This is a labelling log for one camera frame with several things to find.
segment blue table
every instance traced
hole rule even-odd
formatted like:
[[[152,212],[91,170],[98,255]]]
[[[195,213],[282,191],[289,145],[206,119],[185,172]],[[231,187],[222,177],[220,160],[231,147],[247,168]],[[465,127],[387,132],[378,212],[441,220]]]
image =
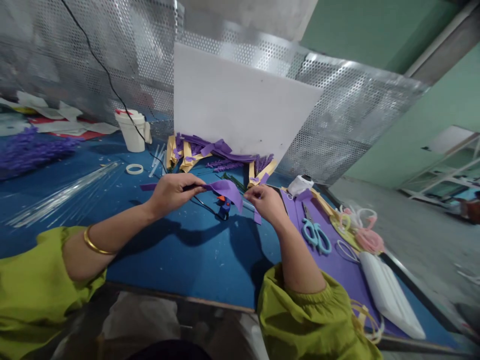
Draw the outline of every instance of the blue table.
[[[191,171],[209,171],[199,162]],[[24,176],[0,183],[0,221],[45,198],[61,187],[99,168],[100,164],[119,161],[121,169],[105,184],[104,194],[91,199],[91,208],[80,223],[68,219],[63,225],[90,225],[145,202],[150,192],[140,184],[149,184],[152,157],[126,151],[122,135],[117,133],[79,145],[74,156],[53,163]],[[139,175],[127,174],[128,164],[142,164]],[[246,169],[230,172],[245,179]],[[219,178],[212,172],[200,176],[212,183]],[[273,174],[268,183],[288,184],[290,179]],[[198,196],[204,203],[218,209],[212,192]],[[243,208],[243,214],[232,206],[228,221],[218,220],[202,205],[188,202],[178,211],[156,222],[132,239],[109,266],[107,280],[135,289],[195,298],[213,305],[252,312],[263,281],[263,274],[281,260],[277,236],[272,226],[253,221],[254,213]],[[0,258],[14,256],[36,245],[35,237],[52,219],[11,230],[4,227]],[[405,286],[417,317],[427,333],[427,342],[455,348],[456,343],[438,321]]]

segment white cup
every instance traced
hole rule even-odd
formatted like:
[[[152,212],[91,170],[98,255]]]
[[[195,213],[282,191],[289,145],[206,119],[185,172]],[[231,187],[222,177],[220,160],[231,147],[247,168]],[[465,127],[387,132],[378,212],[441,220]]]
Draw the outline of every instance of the white cup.
[[[141,153],[145,151],[145,142],[151,144],[152,136],[150,134],[150,124],[145,121],[145,116],[136,110],[128,109],[130,117],[125,110],[115,110],[115,119],[121,129],[121,134],[125,140],[126,148],[131,153]],[[139,135],[139,132],[143,134],[145,141]]]

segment perforated metal sheet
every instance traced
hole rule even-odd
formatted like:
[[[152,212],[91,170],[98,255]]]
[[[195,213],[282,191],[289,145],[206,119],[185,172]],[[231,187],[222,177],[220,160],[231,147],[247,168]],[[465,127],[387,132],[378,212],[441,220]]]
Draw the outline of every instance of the perforated metal sheet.
[[[278,171],[333,184],[428,89],[159,0],[66,0],[128,107],[173,132],[174,41],[324,89]],[[0,0],[0,80],[114,124],[120,103],[60,0]]]

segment gold bangle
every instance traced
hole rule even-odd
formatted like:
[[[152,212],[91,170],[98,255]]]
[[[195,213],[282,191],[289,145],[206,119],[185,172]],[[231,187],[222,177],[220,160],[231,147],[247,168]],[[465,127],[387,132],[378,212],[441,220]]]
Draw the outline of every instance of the gold bangle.
[[[99,249],[98,247],[96,247],[91,241],[90,241],[90,238],[89,238],[89,230],[90,228],[92,227],[93,225],[90,225],[89,227],[87,227],[85,229],[85,231],[83,232],[83,240],[85,241],[85,244],[90,248],[92,249],[94,252],[98,253],[98,254],[103,254],[103,255],[115,255],[116,252],[109,252],[109,251],[105,251],[105,250],[101,250]]]

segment black cable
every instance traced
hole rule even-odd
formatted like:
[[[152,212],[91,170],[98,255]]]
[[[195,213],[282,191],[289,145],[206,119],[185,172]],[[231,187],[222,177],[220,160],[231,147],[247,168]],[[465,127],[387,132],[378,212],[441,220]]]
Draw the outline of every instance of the black cable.
[[[111,90],[113,91],[113,93],[116,95],[116,97],[118,98],[118,100],[120,100],[121,104],[123,105],[123,107],[125,108],[125,112],[127,114],[127,116],[130,118],[130,121],[131,123],[133,124],[133,126],[135,127],[135,130],[136,132],[138,133],[138,135],[140,135],[140,137],[143,139],[143,141],[145,142],[145,145],[146,145],[146,149],[148,151],[148,153],[155,159],[157,159],[161,166],[163,167],[163,169],[165,170],[165,172],[167,173],[167,168],[165,167],[164,163],[162,160],[160,160],[158,157],[156,157],[155,155],[152,154],[152,152],[150,151],[150,147],[149,147],[149,144],[147,143],[147,141],[145,140],[145,137],[142,135],[142,133],[139,131],[139,128],[137,127],[137,124],[135,124],[135,121],[132,119],[132,117],[130,116],[130,113],[129,113],[129,110],[127,109],[127,105],[125,104],[125,102],[122,100],[122,98],[120,97],[120,95],[117,93],[117,91],[115,90],[114,88],[114,85],[112,83],[112,77],[110,76],[110,72],[108,71],[108,69],[102,64],[102,62],[99,60],[99,58],[95,55],[93,49],[92,49],[92,44],[90,44],[90,39],[89,39],[89,36],[87,35],[87,33],[85,32],[84,28],[79,24],[79,22],[77,21],[77,18],[75,18],[74,14],[72,13],[72,11],[70,10],[69,6],[67,5],[67,3],[65,2],[65,0],[60,0],[63,5],[65,6],[65,9],[67,10],[68,14],[70,15],[70,17],[72,18],[73,22],[76,24],[76,26],[81,30],[81,32],[83,33],[83,35],[85,35],[85,39],[86,39],[86,44],[88,45],[88,49],[90,50],[90,53],[91,55],[94,57],[94,59],[96,60],[96,62],[103,68],[103,70],[105,70],[106,72],[106,76],[108,77],[108,82],[110,83],[110,88]]]
[[[198,197],[196,196],[193,196],[198,202],[200,202],[200,204],[202,204],[205,208],[207,208],[208,210],[210,210],[210,212],[215,215],[217,218],[219,218],[220,220],[222,221],[227,221],[228,220],[228,214],[227,214],[227,218],[222,218],[218,213],[215,212],[215,210],[213,210],[210,206],[208,206],[206,203],[204,203],[202,200],[200,200]]]

